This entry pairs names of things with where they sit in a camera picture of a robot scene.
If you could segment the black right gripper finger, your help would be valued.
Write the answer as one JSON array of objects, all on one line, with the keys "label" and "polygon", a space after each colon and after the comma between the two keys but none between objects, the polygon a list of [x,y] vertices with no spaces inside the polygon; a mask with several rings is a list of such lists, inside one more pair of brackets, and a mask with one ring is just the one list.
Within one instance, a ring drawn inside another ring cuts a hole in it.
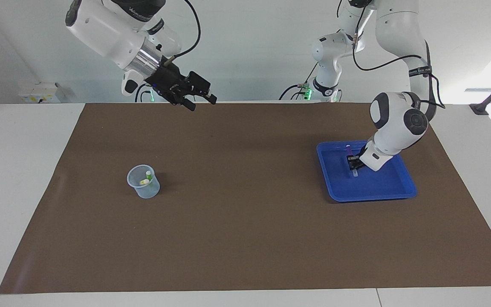
[{"label": "black right gripper finger", "polygon": [[211,83],[196,72],[189,72],[186,77],[186,85],[188,87],[189,95],[202,97],[210,104],[217,103],[217,97],[210,92]]},{"label": "black right gripper finger", "polygon": [[171,104],[172,105],[181,105],[187,108],[190,111],[195,111],[196,104],[192,102],[187,96],[192,95],[192,93],[174,93],[171,92]]}]

